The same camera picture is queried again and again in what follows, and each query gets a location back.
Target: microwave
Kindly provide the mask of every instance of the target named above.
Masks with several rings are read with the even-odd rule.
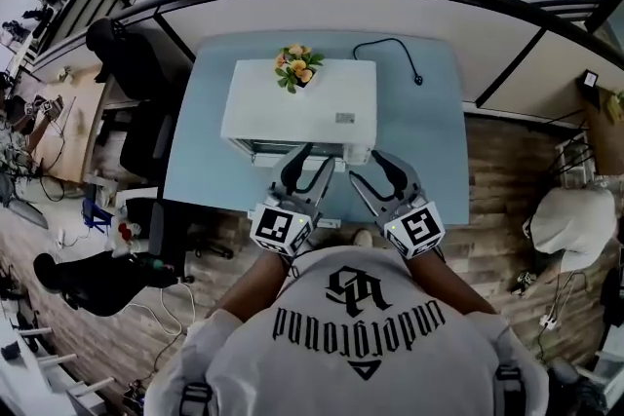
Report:
[[[294,95],[278,79],[273,59],[237,61],[221,123],[224,140],[260,168],[307,142],[313,147],[305,170],[317,170],[327,157],[336,157],[335,171],[369,161],[377,134],[373,61],[325,59]]]

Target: flower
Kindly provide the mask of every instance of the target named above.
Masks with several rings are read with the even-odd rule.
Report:
[[[291,70],[297,77],[301,78],[303,71],[305,70],[305,61],[296,59],[291,62]]]
[[[293,56],[300,57],[303,54],[303,48],[299,44],[293,44],[289,47],[289,53]]]
[[[282,66],[284,66],[285,62],[286,62],[286,56],[284,56],[283,53],[279,53],[279,55],[275,58],[275,67],[281,68]]]
[[[301,79],[301,82],[303,82],[304,84],[307,84],[312,79],[313,76],[314,76],[314,73],[312,73],[311,70],[304,69],[303,71],[301,71],[301,75],[299,76],[299,78]]]

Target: black chair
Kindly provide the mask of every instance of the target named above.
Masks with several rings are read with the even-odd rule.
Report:
[[[103,64],[98,82],[112,74],[124,94],[135,100],[162,98],[171,91],[150,43],[121,23],[98,19],[89,26],[86,43]]]
[[[147,259],[113,258],[112,251],[60,264],[42,253],[33,266],[48,292],[60,293],[73,309],[102,317],[120,312],[146,286],[164,288],[177,283],[176,273],[169,269],[155,270]]]
[[[146,101],[134,110],[132,121],[124,127],[128,134],[121,152],[122,167],[160,182],[174,138],[181,89],[167,80],[145,37],[128,32],[120,23],[111,19],[94,22],[87,31],[87,47],[103,63],[101,79],[112,74],[130,99]],[[107,131],[112,129],[115,125],[106,125]]]

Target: light blue table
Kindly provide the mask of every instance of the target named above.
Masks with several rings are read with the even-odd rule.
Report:
[[[220,137],[230,81],[238,59],[273,58],[293,43],[336,59],[352,58],[353,47],[394,35],[360,32],[256,32],[208,39],[200,49],[175,128],[164,197],[194,205],[248,210],[266,196],[270,169]],[[468,158],[461,89],[450,46],[441,41],[398,37],[423,76],[418,87],[405,52],[396,42],[363,47],[358,58],[377,64],[379,150],[412,164],[427,197],[445,224],[468,223]],[[390,184],[375,164],[357,168],[381,194]],[[311,178],[305,173],[300,185]],[[335,173],[321,202],[326,218],[369,222],[371,214],[351,187],[347,173]]]

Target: strap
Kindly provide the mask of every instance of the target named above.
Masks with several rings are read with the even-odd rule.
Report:
[[[206,383],[189,383],[184,387],[179,400],[179,416],[208,416],[208,402],[212,398],[213,389]]]
[[[494,415],[525,416],[527,391],[522,371],[514,358],[509,331],[503,333],[493,347],[499,361],[494,375]]]

